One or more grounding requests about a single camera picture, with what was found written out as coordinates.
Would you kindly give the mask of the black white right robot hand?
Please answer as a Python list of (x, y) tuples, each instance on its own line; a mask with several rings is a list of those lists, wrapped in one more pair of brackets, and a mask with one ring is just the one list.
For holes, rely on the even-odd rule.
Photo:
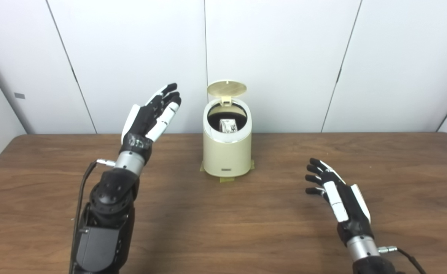
[(305, 175), (307, 182), (316, 184), (305, 190), (309, 195), (321, 196), (331, 207), (338, 222), (337, 232), (344, 245), (354, 237), (371, 237), (371, 214), (358, 185), (347, 184), (324, 161), (310, 158)]

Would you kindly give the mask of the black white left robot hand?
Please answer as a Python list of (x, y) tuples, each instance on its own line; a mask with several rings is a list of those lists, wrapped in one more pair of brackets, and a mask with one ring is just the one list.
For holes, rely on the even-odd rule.
[(149, 162), (153, 143), (166, 131), (181, 106), (178, 85), (171, 83), (159, 89), (145, 105), (133, 105), (121, 133), (121, 149), (140, 155)]

